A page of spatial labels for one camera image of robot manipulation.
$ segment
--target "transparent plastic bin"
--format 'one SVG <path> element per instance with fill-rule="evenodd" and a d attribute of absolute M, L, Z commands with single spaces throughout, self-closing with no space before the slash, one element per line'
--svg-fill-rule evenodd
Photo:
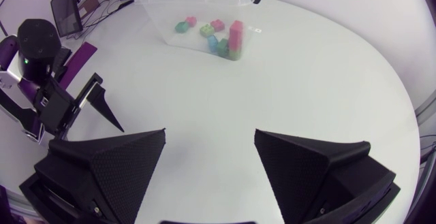
<path fill-rule="evenodd" d="M 200 50 L 236 61 L 242 57 L 253 35 L 250 20 L 255 17 L 253 4 L 259 1 L 135 0 L 135 3 L 144 6 L 167 44 Z M 212 21 L 216 20 L 224 24 L 223 30 L 220 22 L 212 24 Z M 216 41 L 214 37 L 206 37 L 212 32 Z"/>

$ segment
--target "computer monitor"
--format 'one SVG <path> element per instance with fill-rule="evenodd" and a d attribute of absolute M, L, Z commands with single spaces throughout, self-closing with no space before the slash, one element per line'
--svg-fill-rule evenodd
<path fill-rule="evenodd" d="M 50 3 L 59 37 L 83 30 L 76 0 L 52 0 Z"/>

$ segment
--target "cable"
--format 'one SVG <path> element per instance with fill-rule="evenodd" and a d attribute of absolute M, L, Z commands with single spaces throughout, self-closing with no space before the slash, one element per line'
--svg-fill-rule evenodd
<path fill-rule="evenodd" d="M 430 148 L 430 147 L 435 146 L 435 145 L 436 145 L 436 142 L 433 142 L 430 146 L 426 146 L 424 148 L 421 148 L 421 150 L 425 150 L 425 149 Z"/>
<path fill-rule="evenodd" d="M 101 3 L 99 3 L 99 5 L 98 5 L 94 10 L 93 10 L 93 12 L 91 13 L 91 15 L 87 18 L 87 20 L 82 24 L 83 28 L 86 28 L 86 27 L 87 27 L 86 24 L 88 23 L 89 19 L 91 19 L 91 18 L 93 17 L 93 15 L 94 15 L 94 13 L 97 11 L 97 9 L 98 9 L 100 6 L 102 6 L 102 4 L 105 3 L 105 2 L 108 2 L 108 5 L 109 5 L 109 3 L 110 3 L 109 0 L 103 0 Z M 80 34 L 78 37 L 76 37 L 76 34 L 68 35 L 68 36 L 67 36 L 67 39 L 74 38 L 75 40 L 77 40 L 77 39 L 79 39 L 80 37 L 82 37 L 82 35 L 83 35 L 84 33 L 86 33 L 87 30 L 85 30 L 85 32 L 83 32 L 82 34 Z"/>
<path fill-rule="evenodd" d="M 117 2 L 119 2 L 120 0 L 117 0 L 117 1 L 114 1 L 114 3 L 111 3 L 110 5 L 109 5 L 109 7 L 106 9 L 106 13 L 107 14 L 111 14 L 110 12 L 109 12 L 109 9 L 112 7 L 112 5 L 114 5 L 115 3 L 117 3 Z"/>
<path fill-rule="evenodd" d="M 436 136 L 436 135 L 423 135 L 423 136 L 420 136 L 420 138 L 427 138 L 427 137 L 432 137 L 432 136 Z"/>
<path fill-rule="evenodd" d="M 83 45 L 83 43 L 84 43 L 84 40 L 87 38 L 87 36 L 90 34 L 90 33 L 92 33 L 92 31 L 94 31 L 94 29 L 97 27 L 97 25 L 101 22 L 101 21 L 103 21 L 104 19 L 106 19 L 108 16 L 110 16 L 112 13 L 115 13 L 115 12 L 111 12 L 111 14 L 109 14 L 109 15 L 107 15 L 107 16 L 105 16 L 105 18 L 103 19 L 103 20 L 100 20 L 102 17 L 103 17 L 103 14 L 104 14 L 104 12 L 109 8 L 109 6 L 110 6 L 110 2 L 111 2 L 112 0 L 109 0 L 109 3 L 108 3 L 108 5 L 104 8 L 104 10 L 103 10 L 103 12 L 102 12 L 102 14 L 100 15 L 100 17 L 99 18 L 97 18 L 96 20 L 94 20 L 90 25 L 88 25 L 88 26 L 86 26 L 87 27 L 87 30 L 83 33 L 83 34 L 85 34 L 87 31 L 88 31 L 88 29 L 90 28 L 90 27 L 92 27 L 92 26 L 94 26 L 95 25 L 95 27 L 93 27 L 84 37 L 83 37 L 83 40 L 82 40 L 82 43 L 81 43 L 81 45 Z"/>

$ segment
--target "black mesh surface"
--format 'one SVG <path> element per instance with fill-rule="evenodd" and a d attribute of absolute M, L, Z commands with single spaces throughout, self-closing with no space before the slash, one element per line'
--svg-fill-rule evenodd
<path fill-rule="evenodd" d="M 273 133 L 256 131 L 255 145 L 285 223 L 300 223 L 328 170 L 328 158 Z"/>
<path fill-rule="evenodd" d="M 162 130 L 92 158 L 91 171 L 120 223 L 134 223 L 164 144 Z"/>

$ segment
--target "pink block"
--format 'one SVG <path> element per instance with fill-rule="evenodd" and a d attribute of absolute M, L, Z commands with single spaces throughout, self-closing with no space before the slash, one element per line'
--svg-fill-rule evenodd
<path fill-rule="evenodd" d="M 214 20 L 211 22 L 211 26 L 215 29 L 215 32 L 224 30 L 224 22 L 221 20 Z"/>
<path fill-rule="evenodd" d="M 188 22 L 190 27 L 194 27 L 197 24 L 197 18 L 195 16 L 186 17 L 185 22 Z"/>
<path fill-rule="evenodd" d="M 239 20 L 235 20 L 232 24 L 232 26 L 230 27 L 230 32 L 243 32 L 244 29 L 244 24 L 239 21 Z"/>
<path fill-rule="evenodd" d="M 237 51 L 243 46 L 243 39 L 240 37 L 229 38 L 229 50 Z"/>

